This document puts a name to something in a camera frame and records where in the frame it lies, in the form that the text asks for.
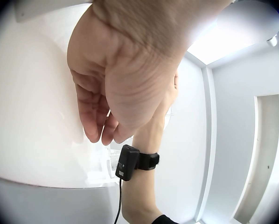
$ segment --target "black wristband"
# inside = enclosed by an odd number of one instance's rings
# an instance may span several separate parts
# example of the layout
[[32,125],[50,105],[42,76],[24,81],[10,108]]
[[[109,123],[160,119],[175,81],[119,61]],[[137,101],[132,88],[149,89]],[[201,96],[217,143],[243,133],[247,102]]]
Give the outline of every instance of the black wristband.
[[144,154],[140,153],[135,169],[140,170],[153,170],[159,163],[159,154]]

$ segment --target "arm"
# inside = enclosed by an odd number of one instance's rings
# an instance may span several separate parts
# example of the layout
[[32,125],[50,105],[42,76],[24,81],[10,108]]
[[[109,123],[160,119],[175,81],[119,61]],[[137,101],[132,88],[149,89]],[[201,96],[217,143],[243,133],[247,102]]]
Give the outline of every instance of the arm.
[[[178,93],[177,81],[178,75],[176,74],[151,120],[136,131],[132,146],[140,150],[141,153],[153,154],[158,152],[165,114]],[[135,170],[131,180],[123,182],[122,214],[132,224],[151,224],[162,215],[155,203],[154,170]]]

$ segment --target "white panel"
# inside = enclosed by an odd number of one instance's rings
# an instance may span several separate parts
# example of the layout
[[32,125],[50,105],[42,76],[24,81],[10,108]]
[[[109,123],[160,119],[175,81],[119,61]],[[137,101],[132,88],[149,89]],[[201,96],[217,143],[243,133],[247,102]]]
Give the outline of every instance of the white panel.
[[279,42],[213,71],[217,141],[206,224],[228,223],[247,178],[255,134],[254,96],[279,94]]

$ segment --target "wrist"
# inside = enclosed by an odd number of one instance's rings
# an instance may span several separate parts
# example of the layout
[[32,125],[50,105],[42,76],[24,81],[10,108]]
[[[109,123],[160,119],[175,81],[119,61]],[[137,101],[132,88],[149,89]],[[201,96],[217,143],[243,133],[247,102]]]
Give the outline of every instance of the wrist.
[[153,154],[159,151],[165,114],[155,114],[151,120],[139,128],[133,136],[132,146],[141,153]]

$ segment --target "ceiling light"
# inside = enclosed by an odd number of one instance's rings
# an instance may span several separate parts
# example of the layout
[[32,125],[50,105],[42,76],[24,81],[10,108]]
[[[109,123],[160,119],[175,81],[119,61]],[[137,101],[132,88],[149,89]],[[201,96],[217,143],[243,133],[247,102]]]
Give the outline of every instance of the ceiling light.
[[262,2],[240,1],[227,6],[187,51],[208,65],[256,43],[270,40],[274,45],[278,30],[276,10]]
[[240,39],[240,36],[230,37],[218,29],[216,23],[211,26],[208,32],[201,36],[188,48],[188,52],[197,59],[208,65],[233,52],[239,51],[252,44]]

